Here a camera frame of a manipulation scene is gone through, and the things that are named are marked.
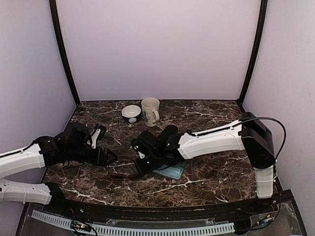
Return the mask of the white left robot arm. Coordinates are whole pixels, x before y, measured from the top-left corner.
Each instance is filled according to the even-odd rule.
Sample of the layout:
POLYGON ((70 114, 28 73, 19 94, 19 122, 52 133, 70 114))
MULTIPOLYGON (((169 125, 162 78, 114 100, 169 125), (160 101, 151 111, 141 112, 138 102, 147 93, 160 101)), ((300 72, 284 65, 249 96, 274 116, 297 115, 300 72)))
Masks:
POLYGON ((117 155, 98 146, 106 127, 97 124, 90 130, 84 124, 70 122, 63 132, 36 138, 26 147, 0 156, 1 202, 23 202, 50 205, 58 214, 69 211, 69 202, 55 183, 29 184, 8 181, 7 177, 32 169, 41 169, 75 161, 106 167, 117 161, 117 155))

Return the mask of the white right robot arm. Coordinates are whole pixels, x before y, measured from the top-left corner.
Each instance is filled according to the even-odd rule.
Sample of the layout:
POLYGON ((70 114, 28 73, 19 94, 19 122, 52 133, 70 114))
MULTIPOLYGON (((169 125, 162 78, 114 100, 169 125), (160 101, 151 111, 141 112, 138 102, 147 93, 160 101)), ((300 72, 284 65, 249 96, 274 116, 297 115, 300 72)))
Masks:
POLYGON ((139 175, 175 166, 206 154, 245 150, 255 172, 257 198, 251 203, 255 213, 262 213, 273 196, 276 161, 273 135, 263 124, 264 117, 244 112, 241 119, 229 124, 200 131, 179 133, 178 127, 168 125, 158 136, 143 131, 130 142, 139 153, 134 160, 139 175))

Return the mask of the black glasses case beige lining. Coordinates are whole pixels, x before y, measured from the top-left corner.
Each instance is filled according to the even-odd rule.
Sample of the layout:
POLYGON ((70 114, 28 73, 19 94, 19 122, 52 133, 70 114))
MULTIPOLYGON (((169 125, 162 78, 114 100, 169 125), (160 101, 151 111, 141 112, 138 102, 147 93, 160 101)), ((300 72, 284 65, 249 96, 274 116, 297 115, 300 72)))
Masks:
POLYGON ((178 127, 175 125, 168 125, 166 126, 162 132, 158 135, 157 141, 158 142, 167 142, 170 136, 177 134, 178 127))

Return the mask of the brown tinted sunglasses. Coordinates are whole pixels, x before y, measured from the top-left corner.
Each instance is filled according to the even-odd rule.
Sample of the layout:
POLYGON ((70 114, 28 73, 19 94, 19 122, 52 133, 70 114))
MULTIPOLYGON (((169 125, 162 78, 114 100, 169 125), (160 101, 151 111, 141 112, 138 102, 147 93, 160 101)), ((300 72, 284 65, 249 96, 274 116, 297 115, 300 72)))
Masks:
POLYGON ((116 168, 126 168, 131 165, 135 165, 134 161, 131 160, 127 163, 123 164, 110 164, 108 168, 111 169, 111 171, 108 171, 108 174, 110 175, 111 178, 113 179, 128 179, 128 180, 137 180, 141 178, 141 175, 139 173, 130 173, 130 172, 124 172, 124 173, 119 173, 117 172, 116 168))

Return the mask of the blue grey glasses case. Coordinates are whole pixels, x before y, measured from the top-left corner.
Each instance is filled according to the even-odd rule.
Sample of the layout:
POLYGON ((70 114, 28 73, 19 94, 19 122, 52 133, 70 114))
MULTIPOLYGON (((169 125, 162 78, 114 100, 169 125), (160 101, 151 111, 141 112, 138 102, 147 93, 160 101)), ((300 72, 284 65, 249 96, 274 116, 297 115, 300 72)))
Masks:
POLYGON ((166 177, 166 178, 179 180, 182 177, 184 169, 185 169, 185 162, 180 162, 174 166, 162 165, 156 170, 153 170, 153 173, 166 177))

